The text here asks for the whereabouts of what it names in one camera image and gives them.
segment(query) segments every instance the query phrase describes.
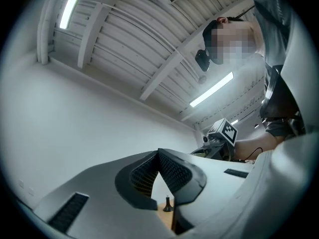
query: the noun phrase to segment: black slot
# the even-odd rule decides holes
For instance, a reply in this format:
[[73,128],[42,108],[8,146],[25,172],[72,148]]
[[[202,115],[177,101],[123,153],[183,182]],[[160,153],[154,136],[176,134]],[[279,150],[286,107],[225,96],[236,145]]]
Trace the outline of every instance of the black slot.
[[224,171],[224,173],[228,173],[230,175],[238,176],[241,178],[246,178],[248,175],[247,172],[237,171],[237,170],[233,170],[233,169],[227,169],[226,171]]
[[48,224],[56,230],[66,233],[88,199],[88,196],[75,193],[69,199],[69,201],[66,202],[64,206],[53,216]]

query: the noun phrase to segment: ear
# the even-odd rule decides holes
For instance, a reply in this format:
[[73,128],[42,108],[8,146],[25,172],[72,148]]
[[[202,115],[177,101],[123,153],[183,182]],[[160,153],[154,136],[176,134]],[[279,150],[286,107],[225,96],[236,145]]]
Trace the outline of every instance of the ear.
[[225,18],[225,17],[218,17],[218,18],[216,19],[216,21],[217,21],[218,23],[229,23],[228,18]]

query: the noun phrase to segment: white wall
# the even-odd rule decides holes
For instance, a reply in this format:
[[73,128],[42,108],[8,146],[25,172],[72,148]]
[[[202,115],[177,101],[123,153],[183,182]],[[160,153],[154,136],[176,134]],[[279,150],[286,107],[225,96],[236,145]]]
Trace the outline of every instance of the white wall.
[[265,132],[266,129],[257,116],[258,112],[255,112],[255,114],[246,120],[242,122],[239,121],[238,123],[234,124],[234,126],[238,129],[237,140],[253,139]]
[[[30,53],[3,73],[0,103],[3,169],[31,208],[90,166],[159,147],[188,153],[197,148],[192,130],[82,75],[35,61]],[[172,197],[157,179],[153,198],[162,203],[166,194]]]
[[31,0],[12,27],[1,54],[1,69],[36,49],[36,35],[45,0]]
[[195,136],[195,139],[197,142],[197,147],[201,148],[204,144],[204,141],[203,141],[204,133],[203,133],[203,131],[201,131],[199,129],[199,126],[196,124],[195,124],[195,129],[196,129],[196,131],[194,132],[194,136]]

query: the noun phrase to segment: gray shirt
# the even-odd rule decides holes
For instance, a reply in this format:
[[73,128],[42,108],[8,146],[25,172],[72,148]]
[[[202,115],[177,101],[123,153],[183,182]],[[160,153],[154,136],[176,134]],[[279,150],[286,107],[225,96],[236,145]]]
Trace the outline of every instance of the gray shirt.
[[[258,3],[259,8],[262,6],[268,11],[274,19],[282,24],[285,28],[290,29],[291,22],[291,7],[285,0],[254,0],[255,5]],[[268,83],[271,75],[272,67],[282,66],[286,59],[287,37],[283,32],[271,21],[265,19],[263,12],[255,8],[255,17],[260,25],[264,42],[265,42],[265,91],[268,88]],[[267,132],[273,136],[283,136],[293,134],[289,124],[282,119],[269,122]]]

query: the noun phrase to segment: person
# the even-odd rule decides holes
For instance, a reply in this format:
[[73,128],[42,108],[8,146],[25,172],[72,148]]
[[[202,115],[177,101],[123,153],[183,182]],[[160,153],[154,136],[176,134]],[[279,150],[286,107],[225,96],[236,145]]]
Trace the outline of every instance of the person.
[[[199,50],[195,59],[207,71],[210,60],[220,65],[258,53],[266,64],[266,91],[272,70],[280,71],[285,62],[293,12],[285,0],[254,0],[254,3],[253,21],[234,17],[213,20],[203,31],[205,50]],[[269,122],[261,136],[236,142],[235,159],[254,160],[261,152],[276,148],[293,135],[286,120]]]

